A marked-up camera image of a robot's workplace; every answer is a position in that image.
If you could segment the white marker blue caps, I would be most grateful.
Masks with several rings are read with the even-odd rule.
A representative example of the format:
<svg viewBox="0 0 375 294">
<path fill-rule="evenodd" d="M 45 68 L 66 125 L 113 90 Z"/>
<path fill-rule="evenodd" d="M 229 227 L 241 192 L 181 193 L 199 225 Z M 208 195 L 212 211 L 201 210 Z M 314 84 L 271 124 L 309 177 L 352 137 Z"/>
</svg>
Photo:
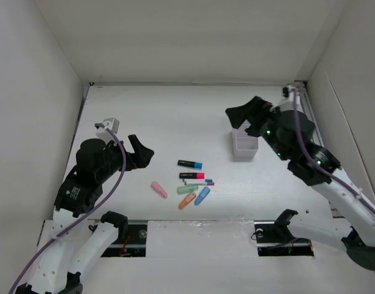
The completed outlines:
<svg viewBox="0 0 375 294">
<path fill-rule="evenodd" d="M 212 179 L 183 179 L 183 182 L 213 182 Z"/>
</svg>

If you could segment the white marker pink caps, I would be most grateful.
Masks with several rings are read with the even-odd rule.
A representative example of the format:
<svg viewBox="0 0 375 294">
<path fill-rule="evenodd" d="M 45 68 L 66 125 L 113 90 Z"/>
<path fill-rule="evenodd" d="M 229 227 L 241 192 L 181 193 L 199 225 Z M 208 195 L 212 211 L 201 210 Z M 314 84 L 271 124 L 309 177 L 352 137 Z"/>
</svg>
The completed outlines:
<svg viewBox="0 0 375 294">
<path fill-rule="evenodd" d="M 185 186 L 214 186 L 214 182 L 185 182 Z"/>
</svg>

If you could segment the green pastel highlighter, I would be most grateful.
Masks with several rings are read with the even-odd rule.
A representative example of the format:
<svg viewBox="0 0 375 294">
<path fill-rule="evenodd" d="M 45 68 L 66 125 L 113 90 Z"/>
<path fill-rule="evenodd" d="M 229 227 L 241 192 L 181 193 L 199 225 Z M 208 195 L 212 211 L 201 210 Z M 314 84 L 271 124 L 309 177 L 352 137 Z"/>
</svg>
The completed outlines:
<svg viewBox="0 0 375 294">
<path fill-rule="evenodd" d="M 185 186 L 179 186 L 177 188 L 177 194 L 178 195 L 183 195 L 183 194 L 189 194 L 191 192 L 195 192 L 199 189 L 199 186 L 196 184 L 190 184 L 190 185 L 185 185 Z"/>
</svg>

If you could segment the black highlighter blue cap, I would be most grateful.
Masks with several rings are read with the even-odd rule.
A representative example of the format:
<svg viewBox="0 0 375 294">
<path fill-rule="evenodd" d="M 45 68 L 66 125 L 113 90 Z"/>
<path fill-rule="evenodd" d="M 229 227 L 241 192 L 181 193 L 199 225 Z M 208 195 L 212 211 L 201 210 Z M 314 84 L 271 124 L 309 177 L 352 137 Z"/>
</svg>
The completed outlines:
<svg viewBox="0 0 375 294">
<path fill-rule="evenodd" d="M 196 169 L 196 170 L 202 169 L 202 163 L 201 162 L 193 162 L 193 161 L 189 161 L 189 160 L 178 160 L 177 165 L 181 166 L 181 167 Z"/>
</svg>

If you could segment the black highlighter pink cap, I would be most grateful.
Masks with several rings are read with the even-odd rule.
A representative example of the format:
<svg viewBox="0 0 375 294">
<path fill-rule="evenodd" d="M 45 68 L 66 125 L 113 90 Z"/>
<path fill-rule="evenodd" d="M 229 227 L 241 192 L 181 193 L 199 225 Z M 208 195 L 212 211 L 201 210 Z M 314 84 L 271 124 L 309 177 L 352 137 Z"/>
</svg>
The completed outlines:
<svg viewBox="0 0 375 294">
<path fill-rule="evenodd" d="M 179 173 L 180 179 L 205 179 L 205 173 Z"/>
</svg>

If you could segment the orange pastel highlighter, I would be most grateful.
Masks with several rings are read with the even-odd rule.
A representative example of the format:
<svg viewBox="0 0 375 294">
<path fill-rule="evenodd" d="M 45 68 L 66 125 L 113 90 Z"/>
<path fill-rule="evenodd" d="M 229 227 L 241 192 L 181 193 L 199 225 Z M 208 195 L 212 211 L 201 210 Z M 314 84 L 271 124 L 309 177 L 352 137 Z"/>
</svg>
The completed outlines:
<svg viewBox="0 0 375 294">
<path fill-rule="evenodd" d="M 189 205 L 195 198 L 197 197 L 197 194 L 195 192 L 190 192 L 178 205 L 178 209 L 182 210 L 187 205 Z"/>
</svg>

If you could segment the blue pastel highlighter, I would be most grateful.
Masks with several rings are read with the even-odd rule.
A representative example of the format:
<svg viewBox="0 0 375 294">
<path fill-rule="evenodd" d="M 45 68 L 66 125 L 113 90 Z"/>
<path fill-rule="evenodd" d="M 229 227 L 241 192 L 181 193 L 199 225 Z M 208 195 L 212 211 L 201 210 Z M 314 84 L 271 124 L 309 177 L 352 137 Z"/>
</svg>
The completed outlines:
<svg viewBox="0 0 375 294">
<path fill-rule="evenodd" d="M 205 186 L 199 195 L 195 198 L 194 205 L 198 206 L 210 193 L 210 189 Z"/>
</svg>

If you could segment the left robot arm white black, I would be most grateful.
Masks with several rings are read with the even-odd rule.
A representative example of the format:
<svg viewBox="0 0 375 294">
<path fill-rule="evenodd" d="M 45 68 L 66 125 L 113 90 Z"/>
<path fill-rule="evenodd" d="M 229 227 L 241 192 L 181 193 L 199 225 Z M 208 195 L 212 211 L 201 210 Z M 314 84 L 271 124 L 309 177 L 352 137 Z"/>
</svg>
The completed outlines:
<svg viewBox="0 0 375 294">
<path fill-rule="evenodd" d="M 118 173 L 118 186 L 125 172 L 146 168 L 154 156 L 136 135 L 128 139 L 131 153 L 114 134 L 106 140 L 92 138 L 80 144 L 76 164 L 54 201 L 50 240 L 30 259 L 10 293 L 82 293 L 85 275 L 107 247 L 126 239 L 127 217 L 108 211 L 84 246 L 76 249 L 84 220 L 106 202 L 101 198 L 103 184 Z"/>
</svg>

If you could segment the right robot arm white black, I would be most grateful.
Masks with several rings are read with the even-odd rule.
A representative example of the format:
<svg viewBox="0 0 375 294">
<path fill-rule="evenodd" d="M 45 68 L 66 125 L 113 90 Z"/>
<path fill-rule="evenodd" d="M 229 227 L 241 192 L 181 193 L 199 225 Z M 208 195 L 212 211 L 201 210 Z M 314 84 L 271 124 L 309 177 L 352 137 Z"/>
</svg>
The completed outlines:
<svg viewBox="0 0 375 294">
<path fill-rule="evenodd" d="M 375 206 L 352 185 L 339 160 L 326 148 L 312 142 L 315 125 L 299 111 L 298 100 L 288 98 L 274 106 L 256 96 L 239 107 L 227 108 L 231 126 L 244 122 L 245 133 L 261 137 L 288 170 L 304 184 L 326 198 L 347 220 L 314 220 L 307 213 L 284 210 L 267 229 L 257 228 L 256 237 L 269 239 L 267 251 L 285 247 L 297 239 L 318 241 L 343 251 L 358 266 L 375 271 Z"/>
</svg>

